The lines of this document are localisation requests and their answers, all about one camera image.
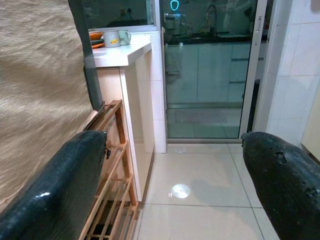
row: beige fabric curtain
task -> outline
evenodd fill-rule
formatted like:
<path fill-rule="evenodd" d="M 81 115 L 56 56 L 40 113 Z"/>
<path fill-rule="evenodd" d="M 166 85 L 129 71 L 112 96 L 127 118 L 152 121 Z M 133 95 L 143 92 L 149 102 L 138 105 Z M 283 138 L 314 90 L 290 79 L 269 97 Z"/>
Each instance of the beige fabric curtain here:
<path fill-rule="evenodd" d="M 93 111 L 68 0 L 0 0 L 0 212 Z"/>

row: kitchen cabinet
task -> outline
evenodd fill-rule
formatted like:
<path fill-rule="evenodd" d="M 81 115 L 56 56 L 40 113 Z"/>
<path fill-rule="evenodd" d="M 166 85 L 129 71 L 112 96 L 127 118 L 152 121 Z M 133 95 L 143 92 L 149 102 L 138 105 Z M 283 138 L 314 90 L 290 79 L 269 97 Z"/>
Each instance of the kitchen cabinet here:
<path fill-rule="evenodd" d="M 197 102 L 227 102 L 232 45 L 202 44 L 198 51 Z"/>
<path fill-rule="evenodd" d="M 168 104 L 196 103 L 198 45 L 165 48 L 165 84 Z"/>
<path fill-rule="evenodd" d="M 260 47 L 255 79 L 263 76 L 265 46 Z M 168 45 L 167 103 L 242 103 L 250 47 L 247 42 Z"/>

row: white tile floor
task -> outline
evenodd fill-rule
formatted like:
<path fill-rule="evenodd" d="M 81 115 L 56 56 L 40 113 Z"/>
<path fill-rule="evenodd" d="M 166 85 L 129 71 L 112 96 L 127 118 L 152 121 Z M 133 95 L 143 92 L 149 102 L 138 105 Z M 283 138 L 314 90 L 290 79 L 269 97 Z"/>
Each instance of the white tile floor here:
<path fill-rule="evenodd" d="M 240 144 L 170 144 L 157 154 L 135 240 L 278 240 Z M 176 184 L 186 198 L 172 196 Z"/>

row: window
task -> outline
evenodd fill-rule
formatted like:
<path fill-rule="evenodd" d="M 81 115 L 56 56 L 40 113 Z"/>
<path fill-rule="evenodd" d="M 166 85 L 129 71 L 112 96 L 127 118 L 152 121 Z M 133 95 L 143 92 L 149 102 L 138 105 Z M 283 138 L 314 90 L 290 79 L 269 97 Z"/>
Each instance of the window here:
<path fill-rule="evenodd" d="M 83 0 L 89 29 L 153 25 L 153 0 Z"/>

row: faucet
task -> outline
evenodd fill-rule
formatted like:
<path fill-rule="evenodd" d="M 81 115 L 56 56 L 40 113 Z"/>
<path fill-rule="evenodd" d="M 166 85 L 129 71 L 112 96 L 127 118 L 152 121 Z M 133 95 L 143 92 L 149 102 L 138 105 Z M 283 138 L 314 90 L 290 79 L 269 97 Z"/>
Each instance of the faucet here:
<path fill-rule="evenodd" d="M 217 36 L 217 8 L 216 5 L 214 5 L 213 3 L 210 3 L 206 10 L 205 10 L 205 20 L 208 20 L 208 18 L 212 15 L 212 13 L 214 13 L 214 32 L 213 32 L 213 36 L 216 37 Z"/>

